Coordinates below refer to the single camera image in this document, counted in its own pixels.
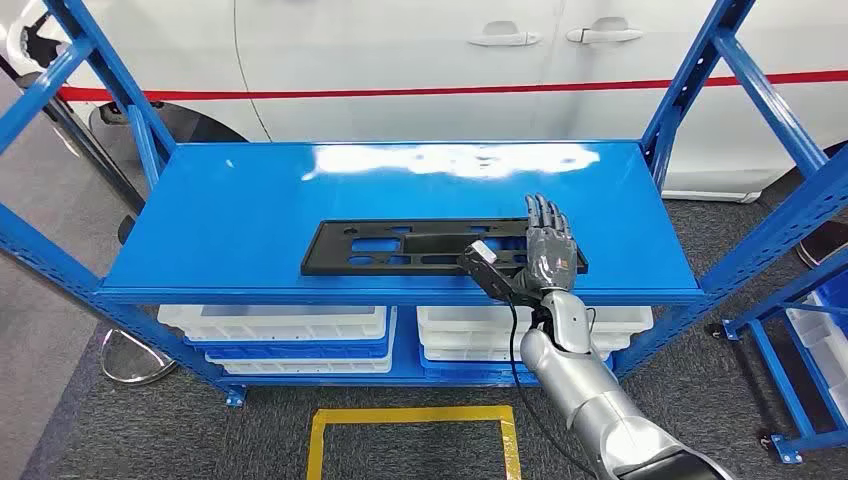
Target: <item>red stripe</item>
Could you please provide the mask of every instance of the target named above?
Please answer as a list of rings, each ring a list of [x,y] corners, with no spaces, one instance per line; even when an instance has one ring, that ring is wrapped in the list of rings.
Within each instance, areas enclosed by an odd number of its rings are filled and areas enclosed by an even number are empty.
[[[772,84],[820,83],[848,81],[848,70],[820,72],[777,73],[766,75]],[[305,90],[286,92],[187,92],[179,90],[145,90],[150,100],[240,100],[263,98],[327,98],[327,97],[382,97],[403,95],[465,95],[478,93],[530,93],[530,92],[585,92],[594,90],[640,90],[668,88],[671,80],[635,80],[627,82],[553,83],[542,85],[498,85],[488,87],[393,88],[381,90]],[[714,77],[707,80],[708,87],[738,85],[735,77]],[[69,102],[111,101],[109,92],[102,88],[62,87],[59,95]]]

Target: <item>white car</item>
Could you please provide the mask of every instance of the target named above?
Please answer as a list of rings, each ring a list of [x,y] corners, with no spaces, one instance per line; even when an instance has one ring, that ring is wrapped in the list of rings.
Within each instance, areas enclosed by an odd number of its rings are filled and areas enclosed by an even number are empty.
[[[712,3],[86,1],[149,98],[256,142],[638,138]],[[67,41],[49,18],[35,31],[44,12],[0,7],[20,73]],[[848,139],[848,2],[759,2],[739,37],[821,147]],[[108,101],[87,67],[61,94],[79,112]],[[751,201],[793,165],[719,63],[664,193]]]

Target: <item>yellow tape square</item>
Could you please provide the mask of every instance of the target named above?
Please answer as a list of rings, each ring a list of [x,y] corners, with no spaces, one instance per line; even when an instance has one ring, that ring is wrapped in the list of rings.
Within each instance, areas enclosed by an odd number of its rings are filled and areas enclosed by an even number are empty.
[[[306,479],[320,480],[324,461],[324,430],[331,424],[499,421],[507,480],[521,480],[515,418],[508,405],[485,407],[338,408],[319,409],[312,417]]]

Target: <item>gray carpet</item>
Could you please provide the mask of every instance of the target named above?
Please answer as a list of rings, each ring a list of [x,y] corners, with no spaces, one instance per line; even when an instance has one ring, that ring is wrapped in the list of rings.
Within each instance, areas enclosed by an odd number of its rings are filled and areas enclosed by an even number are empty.
[[[781,201],[793,182],[797,177],[781,181],[762,204],[667,202],[693,269],[704,272],[769,206]],[[787,255],[705,322],[743,312],[803,270],[800,261]],[[769,330],[776,343],[785,344],[777,327]],[[78,371],[90,371],[91,361],[83,357]],[[749,339],[731,344],[696,326],[623,385],[659,425],[739,478],[848,478],[844,449],[807,453],[798,466],[781,465],[761,449],[761,431],[795,432]],[[809,392],[809,385],[801,382],[799,389]],[[582,458],[544,395],[532,389],[529,396],[543,418],[550,419],[555,435]],[[514,409],[523,478],[582,478],[542,436],[512,389],[254,388],[246,407],[228,409],[222,394],[178,371],[138,389],[101,376],[78,397],[61,454],[34,457],[25,478],[304,478],[317,408],[502,404]],[[325,438],[325,478],[503,477],[502,447],[493,422],[334,426]]]

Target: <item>robotic arm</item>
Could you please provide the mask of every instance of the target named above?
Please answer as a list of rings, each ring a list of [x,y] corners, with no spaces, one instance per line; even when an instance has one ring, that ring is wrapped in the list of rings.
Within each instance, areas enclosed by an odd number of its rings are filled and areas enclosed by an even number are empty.
[[[533,307],[521,359],[580,439],[596,478],[731,479],[711,459],[645,418],[592,351],[586,306],[570,293],[577,244],[568,221],[542,195],[525,200],[527,267],[515,278],[504,276],[494,268],[494,252],[481,241],[466,249],[460,265],[490,297]]]

